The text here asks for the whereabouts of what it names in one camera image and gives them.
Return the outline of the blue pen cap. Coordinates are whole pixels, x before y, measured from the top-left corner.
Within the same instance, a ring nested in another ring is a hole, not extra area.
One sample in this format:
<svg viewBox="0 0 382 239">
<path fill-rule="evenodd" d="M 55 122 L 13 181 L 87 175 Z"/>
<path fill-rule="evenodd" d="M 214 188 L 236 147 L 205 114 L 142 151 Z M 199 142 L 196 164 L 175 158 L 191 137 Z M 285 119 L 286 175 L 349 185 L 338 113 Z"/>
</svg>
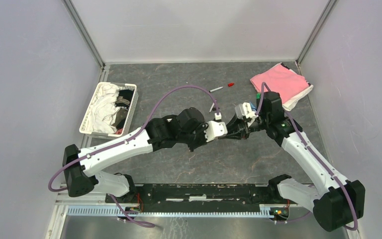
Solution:
<svg viewBox="0 0 382 239">
<path fill-rule="evenodd" d="M 257 107 L 252 102 L 250 102 L 250 107 L 251 107 L 252 111 L 254 111 L 254 112 L 257 111 Z"/>
</svg>

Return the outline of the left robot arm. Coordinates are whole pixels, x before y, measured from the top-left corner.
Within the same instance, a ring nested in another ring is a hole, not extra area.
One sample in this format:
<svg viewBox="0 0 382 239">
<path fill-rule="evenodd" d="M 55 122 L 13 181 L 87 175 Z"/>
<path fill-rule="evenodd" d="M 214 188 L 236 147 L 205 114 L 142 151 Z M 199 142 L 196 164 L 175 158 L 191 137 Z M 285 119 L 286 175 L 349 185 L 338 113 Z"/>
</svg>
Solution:
<svg viewBox="0 0 382 239">
<path fill-rule="evenodd" d="M 94 148 L 69 145 L 63 158 L 68 195 L 79 197 L 94 191 L 112 194 L 130 203 L 136 198 L 132 177 L 105 173 L 105 168 L 133 156 L 172 148 L 177 143 L 193 151 L 213 140 L 210 133 L 213 123 L 205 121 L 197 109 L 189 108 L 179 115 L 153 118 L 145 127 Z"/>
</svg>

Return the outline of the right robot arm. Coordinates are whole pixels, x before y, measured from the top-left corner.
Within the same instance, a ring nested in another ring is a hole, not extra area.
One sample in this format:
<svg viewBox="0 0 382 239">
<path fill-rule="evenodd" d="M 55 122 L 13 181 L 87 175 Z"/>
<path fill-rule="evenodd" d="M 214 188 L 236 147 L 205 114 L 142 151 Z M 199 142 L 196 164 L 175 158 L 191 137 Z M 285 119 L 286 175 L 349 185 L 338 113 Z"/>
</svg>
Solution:
<svg viewBox="0 0 382 239">
<path fill-rule="evenodd" d="M 263 93 L 257 99 L 257 107 L 254 111 L 250 103 L 236 105 L 224 138 L 247 139 L 251 133 L 264 130 L 294 158 L 313 183 L 310 187 L 287 174 L 277 176 L 268 182 L 269 200 L 280 203 L 286 199 L 303 206 L 328 232 L 340 227 L 356 231 L 364 214 L 364 185 L 359 180 L 350 181 L 325 159 L 283 108 L 278 93 Z"/>
</svg>

